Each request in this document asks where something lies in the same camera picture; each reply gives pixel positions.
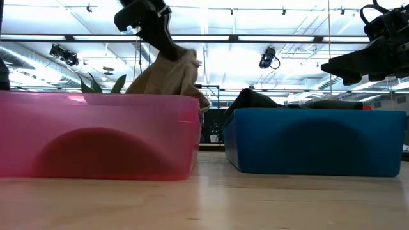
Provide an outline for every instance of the table surface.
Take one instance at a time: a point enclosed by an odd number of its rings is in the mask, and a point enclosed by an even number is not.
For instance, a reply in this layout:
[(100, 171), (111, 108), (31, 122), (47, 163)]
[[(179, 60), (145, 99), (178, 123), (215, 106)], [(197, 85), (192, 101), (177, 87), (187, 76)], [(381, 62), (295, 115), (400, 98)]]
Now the table surface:
[(257, 175), (200, 153), (178, 182), (0, 179), (0, 229), (409, 229), (397, 178)]

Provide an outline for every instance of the black fabric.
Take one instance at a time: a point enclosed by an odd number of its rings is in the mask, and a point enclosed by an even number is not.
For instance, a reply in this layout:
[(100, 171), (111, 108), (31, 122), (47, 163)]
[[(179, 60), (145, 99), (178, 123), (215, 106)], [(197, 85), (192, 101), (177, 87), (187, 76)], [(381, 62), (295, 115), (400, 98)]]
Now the black fabric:
[(283, 107), (283, 105), (275, 103), (266, 95), (262, 95), (261, 93), (257, 93), (251, 89), (243, 89), (224, 115), (230, 117), (235, 109), (278, 107)]
[(0, 90), (10, 90), (8, 75), (8, 68), (0, 57)]
[(309, 109), (364, 109), (362, 102), (345, 102), (338, 100), (320, 100), (316, 102), (307, 102), (302, 107)]
[(364, 104), (362, 102), (345, 102), (337, 100), (321, 100), (317, 102), (309, 102), (302, 106), (295, 103), (289, 103), (287, 106), (277, 104), (271, 98), (261, 93), (257, 93), (251, 89), (243, 89), (233, 104), (224, 113), (230, 117), (235, 109), (242, 108), (282, 108), (291, 109), (356, 109), (362, 110)]

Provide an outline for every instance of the beige cloth bag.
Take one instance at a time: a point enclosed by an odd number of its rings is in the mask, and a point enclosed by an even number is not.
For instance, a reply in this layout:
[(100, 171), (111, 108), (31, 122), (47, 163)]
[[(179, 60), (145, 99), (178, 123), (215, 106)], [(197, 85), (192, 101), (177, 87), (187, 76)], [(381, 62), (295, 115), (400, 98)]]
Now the beige cloth bag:
[(170, 61), (159, 54), (156, 61), (133, 81), (126, 93), (193, 96), (200, 101), (200, 112), (206, 112), (210, 103), (194, 87), (200, 67), (196, 51), (179, 46), (177, 49), (178, 61)]

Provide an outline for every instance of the red object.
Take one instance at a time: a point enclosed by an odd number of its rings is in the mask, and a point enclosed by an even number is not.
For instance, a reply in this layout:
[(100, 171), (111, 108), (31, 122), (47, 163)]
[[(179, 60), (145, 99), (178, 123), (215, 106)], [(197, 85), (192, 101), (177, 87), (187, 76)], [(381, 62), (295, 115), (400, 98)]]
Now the red object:
[(182, 180), (199, 102), (176, 95), (0, 92), (0, 176)]

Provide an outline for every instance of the green plant leaf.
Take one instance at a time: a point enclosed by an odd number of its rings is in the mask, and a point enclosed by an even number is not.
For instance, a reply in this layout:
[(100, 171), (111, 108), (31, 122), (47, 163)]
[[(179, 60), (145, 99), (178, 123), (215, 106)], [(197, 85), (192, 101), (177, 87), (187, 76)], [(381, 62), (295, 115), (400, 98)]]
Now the green plant leaf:
[(90, 87), (88, 87), (88, 86), (84, 83), (84, 81), (82, 80), (82, 78), (81, 78), (80, 75), (78, 75), (78, 77), (79, 77), (80, 80), (81, 80), (81, 92), (83, 92), (83, 93), (95, 93), (93, 89), (91, 89)]
[(111, 93), (121, 93), (122, 87), (125, 84), (125, 81), (127, 80), (127, 75), (121, 76), (116, 82), (115, 85), (111, 91)]
[(101, 86), (96, 82), (96, 80), (94, 79), (94, 76), (92, 76), (92, 74), (90, 74), (90, 73), (88, 73), (88, 74), (92, 78), (91, 89), (96, 93), (102, 93)]

